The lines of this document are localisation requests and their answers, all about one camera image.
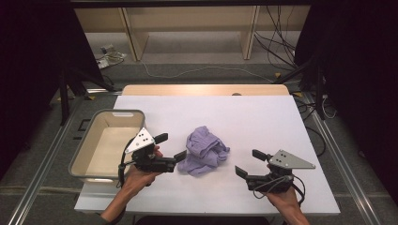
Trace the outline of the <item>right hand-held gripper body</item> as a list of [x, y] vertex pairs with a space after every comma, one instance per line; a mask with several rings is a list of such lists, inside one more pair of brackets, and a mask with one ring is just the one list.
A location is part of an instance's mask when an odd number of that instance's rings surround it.
[[313, 170], [315, 166], [300, 157], [284, 150], [279, 150], [267, 161], [269, 173], [266, 175], [248, 175], [245, 180], [248, 190], [282, 193], [293, 186], [294, 169]]

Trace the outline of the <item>light wooden shelf unit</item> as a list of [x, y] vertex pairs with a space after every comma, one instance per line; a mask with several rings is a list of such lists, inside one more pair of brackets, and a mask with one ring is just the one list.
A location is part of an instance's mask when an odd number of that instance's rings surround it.
[[143, 57], [151, 32], [238, 32], [242, 57], [252, 54], [256, 31], [270, 31], [280, 22], [284, 31], [300, 31], [308, 6], [249, 7], [106, 7], [77, 8], [86, 33], [124, 33], [132, 59]]

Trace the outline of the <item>black metal stand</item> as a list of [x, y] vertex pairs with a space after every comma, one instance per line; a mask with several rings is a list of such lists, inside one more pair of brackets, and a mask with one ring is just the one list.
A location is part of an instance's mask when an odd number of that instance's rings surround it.
[[299, 74], [302, 74], [301, 81], [299, 82], [299, 88], [301, 91], [309, 91], [311, 87], [315, 88], [315, 110], [322, 120], [325, 119], [325, 113], [322, 109], [323, 103], [323, 76], [324, 69], [319, 59], [316, 56], [312, 56], [308, 61], [303, 63], [301, 66], [295, 68], [287, 75], [277, 79], [272, 84], [283, 84]]
[[70, 115], [68, 89], [70, 89], [76, 97], [84, 97], [88, 94], [87, 88], [84, 86], [84, 82], [93, 83], [111, 93], [120, 90], [115, 88], [113, 85], [106, 83], [102, 76], [96, 78], [95, 76], [92, 76], [76, 67], [63, 68], [58, 76], [58, 81], [61, 98], [61, 126], [66, 124]]

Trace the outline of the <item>aluminium floor rail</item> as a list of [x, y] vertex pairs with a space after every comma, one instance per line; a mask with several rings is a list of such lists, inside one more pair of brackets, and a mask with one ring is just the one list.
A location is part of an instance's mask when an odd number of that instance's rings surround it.
[[74, 210], [83, 182], [69, 174], [69, 163], [89, 120], [114, 107], [116, 94], [93, 94], [70, 101], [70, 115], [61, 119], [61, 103], [45, 111], [26, 150], [0, 181], [0, 201], [8, 210], [5, 225], [70, 225], [84, 220]]
[[381, 220], [377, 215], [375, 208], [373, 207], [369, 198], [366, 196], [365, 191], [363, 190], [343, 153], [341, 152], [341, 149], [331, 134], [326, 122], [322, 120], [316, 112], [312, 113], [312, 118], [324, 140], [326, 141], [329, 153], [333, 158], [339, 173], [343, 177], [350, 196], [359, 209], [365, 224], [381, 225]]

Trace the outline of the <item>person's right hand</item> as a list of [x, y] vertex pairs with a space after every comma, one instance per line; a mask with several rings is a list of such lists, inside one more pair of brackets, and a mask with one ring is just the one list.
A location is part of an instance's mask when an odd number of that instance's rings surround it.
[[299, 202], [296, 191], [293, 187], [282, 193], [265, 193], [270, 203], [282, 212], [299, 210]]

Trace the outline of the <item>person's left hand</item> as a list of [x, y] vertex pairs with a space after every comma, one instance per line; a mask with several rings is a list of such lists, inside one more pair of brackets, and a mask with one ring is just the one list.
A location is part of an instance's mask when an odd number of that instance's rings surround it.
[[131, 199], [136, 196], [143, 188], [153, 183], [159, 172], [142, 172], [134, 165], [131, 165], [127, 173], [127, 179], [119, 193], [123, 198]]

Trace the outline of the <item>beige plastic bin grey rim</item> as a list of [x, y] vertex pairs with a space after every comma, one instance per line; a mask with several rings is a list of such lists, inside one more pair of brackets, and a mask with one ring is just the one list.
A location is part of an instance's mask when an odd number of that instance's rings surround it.
[[145, 125], [139, 110], [101, 110], [94, 114], [69, 164], [83, 182], [116, 183], [122, 153]]

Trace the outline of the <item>power strip with plugs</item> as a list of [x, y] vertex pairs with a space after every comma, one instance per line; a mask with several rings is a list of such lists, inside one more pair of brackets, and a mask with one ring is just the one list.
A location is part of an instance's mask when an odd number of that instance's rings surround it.
[[102, 56], [96, 59], [99, 69], [116, 66], [125, 61], [126, 55], [118, 52], [113, 44], [102, 46], [100, 50]]

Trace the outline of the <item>purple cloth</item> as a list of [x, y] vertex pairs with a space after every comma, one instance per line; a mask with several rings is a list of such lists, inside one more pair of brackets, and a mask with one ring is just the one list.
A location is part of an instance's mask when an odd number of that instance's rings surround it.
[[206, 126], [197, 127], [186, 141], [188, 154], [177, 164], [180, 172], [198, 177], [216, 170], [228, 159], [230, 148]]

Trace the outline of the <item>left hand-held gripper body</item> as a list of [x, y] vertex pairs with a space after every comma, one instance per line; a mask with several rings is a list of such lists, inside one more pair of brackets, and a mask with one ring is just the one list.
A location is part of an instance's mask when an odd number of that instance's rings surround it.
[[128, 142], [124, 153], [131, 154], [131, 163], [140, 171], [172, 173], [176, 165], [175, 160], [173, 157], [158, 157], [155, 154], [155, 137], [145, 127], [141, 128], [136, 136]]

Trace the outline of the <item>dark curtain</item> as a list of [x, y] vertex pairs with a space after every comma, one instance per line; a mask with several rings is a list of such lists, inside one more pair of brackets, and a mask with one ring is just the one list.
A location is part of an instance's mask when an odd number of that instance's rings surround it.
[[0, 179], [33, 135], [64, 76], [102, 81], [69, 0], [0, 0]]
[[325, 46], [326, 90], [398, 203], [398, 0], [310, 0], [296, 63]]

